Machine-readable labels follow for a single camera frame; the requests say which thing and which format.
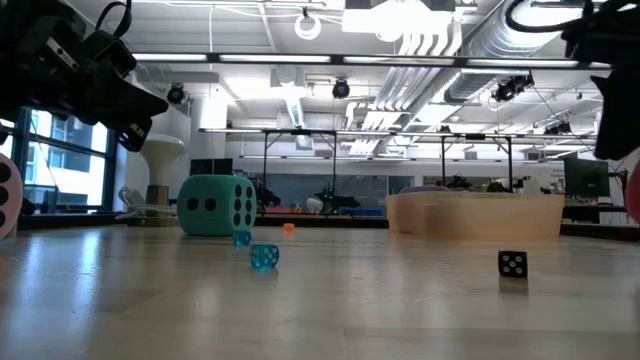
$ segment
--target pink object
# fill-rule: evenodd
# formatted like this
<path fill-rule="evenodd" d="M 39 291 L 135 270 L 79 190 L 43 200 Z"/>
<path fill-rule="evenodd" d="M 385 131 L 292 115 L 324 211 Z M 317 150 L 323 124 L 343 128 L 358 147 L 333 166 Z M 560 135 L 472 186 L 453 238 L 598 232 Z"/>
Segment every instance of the pink object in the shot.
<path fill-rule="evenodd" d="M 13 229 L 22 208 L 22 177 L 16 164 L 0 154 L 0 239 Z"/>
<path fill-rule="evenodd" d="M 627 183 L 625 206 L 629 215 L 640 223 L 640 160 L 636 163 L 636 167 Z"/>

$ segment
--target ceiling light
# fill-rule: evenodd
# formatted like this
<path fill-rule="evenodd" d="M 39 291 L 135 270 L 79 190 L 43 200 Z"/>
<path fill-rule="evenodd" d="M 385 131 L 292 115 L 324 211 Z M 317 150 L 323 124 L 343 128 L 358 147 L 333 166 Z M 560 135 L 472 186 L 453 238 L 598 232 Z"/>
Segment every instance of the ceiling light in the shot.
<path fill-rule="evenodd" d="M 309 63 L 327 64 L 331 62 L 330 56 L 324 55 L 253 55 L 253 54 L 229 54 L 220 55 L 220 61 L 226 63 Z"/>
<path fill-rule="evenodd" d="M 509 69 L 461 69 L 462 74 L 474 74 L 474 75 L 529 75 L 529 70 L 509 70 Z"/>
<path fill-rule="evenodd" d="M 262 130 L 258 129 L 208 129 L 200 128 L 200 132 L 214 132 L 214 133 L 226 133 L 226 134 L 255 134 L 261 133 Z"/>
<path fill-rule="evenodd" d="M 171 62 L 171 61 L 180 61 L 180 62 L 206 62 L 207 55 L 205 54 L 153 54 L 153 53 L 136 53 L 133 54 L 133 57 L 137 61 L 145 61 L 145 62 Z"/>
<path fill-rule="evenodd" d="M 466 63 L 469 67 L 505 67 L 521 69 L 545 69 L 563 70 L 580 68 L 584 70 L 609 70 L 607 64 L 591 63 L 581 64 L 574 60 L 542 60 L 542 59 L 469 59 Z"/>
<path fill-rule="evenodd" d="M 391 135 L 388 131 L 337 131 L 338 135 L 371 135 L 371 136 L 387 136 Z"/>
<path fill-rule="evenodd" d="M 299 8 L 306 6 L 314 9 L 324 9 L 327 4 L 321 1 L 224 1 L 224 0 L 133 0 L 134 3 L 148 4 L 165 4 L 169 6 L 211 6 L 211 5 L 227 5 L 235 7 L 245 6 L 266 6 L 266 7 L 285 7 Z"/>
<path fill-rule="evenodd" d="M 345 56 L 345 64 L 450 67 L 454 59 L 417 56 Z"/>
<path fill-rule="evenodd" d="M 311 27 L 311 29 L 309 29 L 309 30 L 303 30 L 302 29 L 302 22 L 305 19 L 313 20 L 313 27 Z M 304 15 L 300 15 L 296 19 L 296 23 L 294 25 L 294 29 L 296 31 L 296 35 L 298 35 L 298 37 L 300 39 L 313 40 L 313 39 L 317 38 L 318 35 L 320 35 L 320 32 L 322 31 L 322 23 L 320 22 L 320 19 L 315 15 L 309 15 L 309 16 L 306 16 L 306 17 Z"/>
<path fill-rule="evenodd" d="M 240 155 L 240 159 L 264 159 L 264 155 Z M 267 159 L 282 159 L 281 156 L 268 155 Z"/>

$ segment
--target black equipment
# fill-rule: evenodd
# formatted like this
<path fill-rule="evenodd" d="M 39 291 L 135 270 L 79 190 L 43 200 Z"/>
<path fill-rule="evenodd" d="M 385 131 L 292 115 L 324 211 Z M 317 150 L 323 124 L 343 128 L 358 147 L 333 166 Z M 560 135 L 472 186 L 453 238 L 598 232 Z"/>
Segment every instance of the black equipment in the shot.
<path fill-rule="evenodd" d="M 611 65 L 608 78 L 592 76 L 604 98 L 595 156 L 620 160 L 640 146 L 640 121 L 635 114 L 640 84 L 640 9 L 620 10 L 631 0 L 609 0 L 594 13 L 592 0 L 584 0 L 582 17 L 549 26 L 526 26 L 513 19 L 513 11 L 525 0 L 514 0 L 506 10 L 507 25 L 520 32 L 562 31 L 565 57 L 582 63 Z"/>
<path fill-rule="evenodd" d="M 108 34 L 100 27 L 117 6 L 126 8 L 124 18 Z M 15 122 L 29 106 L 63 120 L 101 122 L 127 150 L 139 151 L 151 117 L 168 105 L 124 80 L 137 65 L 120 40 L 131 20 L 131 0 L 115 1 L 86 36 L 80 15 L 58 0 L 0 1 L 0 117 Z"/>
<path fill-rule="evenodd" d="M 189 96 L 184 91 L 184 84 L 173 84 L 167 93 L 167 101 L 174 105 L 182 105 L 189 100 Z"/>
<path fill-rule="evenodd" d="M 564 159 L 566 194 L 595 198 L 610 196 L 609 165 L 604 161 Z"/>
<path fill-rule="evenodd" d="M 524 92 L 524 89 L 535 85 L 531 73 L 527 76 L 512 76 L 508 81 L 498 84 L 498 89 L 491 94 L 497 102 L 509 101 Z"/>
<path fill-rule="evenodd" d="M 453 176 L 453 180 L 447 184 L 447 187 L 449 189 L 468 189 L 470 187 L 472 187 L 473 184 L 471 184 L 470 182 L 467 181 L 466 178 L 463 178 L 460 175 L 454 175 Z"/>
<path fill-rule="evenodd" d="M 569 122 L 561 122 L 555 126 L 549 126 L 544 129 L 545 135 L 563 135 L 563 134 L 572 134 L 571 125 Z"/>
<path fill-rule="evenodd" d="M 353 196 L 335 195 L 335 191 L 331 187 L 325 187 L 322 192 L 314 193 L 313 195 L 322 201 L 323 208 L 329 205 L 329 212 L 332 214 L 337 214 L 340 208 L 353 209 L 361 205 Z"/>
<path fill-rule="evenodd" d="M 333 97 L 336 99 L 344 99 L 349 97 L 349 93 L 351 89 L 349 88 L 349 84 L 347 84 L 347 80 L 338 79 L 336 80 L 336 84 L 333 86 Z"/>

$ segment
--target window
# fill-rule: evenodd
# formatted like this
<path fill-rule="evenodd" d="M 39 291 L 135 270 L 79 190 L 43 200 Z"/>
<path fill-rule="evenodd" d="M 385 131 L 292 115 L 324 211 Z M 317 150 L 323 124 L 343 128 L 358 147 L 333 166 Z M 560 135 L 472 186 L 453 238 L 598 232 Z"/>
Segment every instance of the window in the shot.
<path fill-rule="evenodd" d="M 29 143 L 25 178 L 29 179 L 30 176 L 30 181 L 27 183 L 57 185 L 62 193 L 58 197 L 58 205 L 102 205 L 104 171 L 105 159 L 102 157 L 44 143 Z"/>
<path fill-rule="evenodd" d="M 4 144 L 0 145 L 0 153 L 11 159 L 11 152 L 13 151 L 13 136 L 8 136 L 4 141 Z"/>
<path fill-rule="evenodd" d="M 27 162 L 26 162 L 26 170 L 24 176 L 25 184 L 33 184 L 33 179 L 35 177 L 35 157 L 36 157 L 36 149 L 34 144 L 29 144 L 29 152 L 27 153 Z"/>
<path fill-rule="evenodd" d="M 73 116 L 63 120 L 46 111 L 34 110 L 31 113 L 31 133 L 99 152 L 107 151 L 108 130 L 101 123 L 91 126 Z"/>

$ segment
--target security camera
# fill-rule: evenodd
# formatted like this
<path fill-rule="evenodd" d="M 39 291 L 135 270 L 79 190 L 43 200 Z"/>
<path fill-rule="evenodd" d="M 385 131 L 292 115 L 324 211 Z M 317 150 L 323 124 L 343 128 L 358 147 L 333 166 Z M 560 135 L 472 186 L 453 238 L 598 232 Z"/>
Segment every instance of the security camera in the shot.
<path fill-rule="evenodd" d="M 336 80 L 336 84 L 333 86 L 333 97 L 336 99 L 344 99 L 349 96 L 350 91 L 347 80 L 338 79 Z"/>
<path fill-rule="evenodd" d="M 184 84 L 173 84 L 167 93 L 167 100 L 174 105 L 182 105 L 189 100 L 189 95 L 184 91 Z"/>

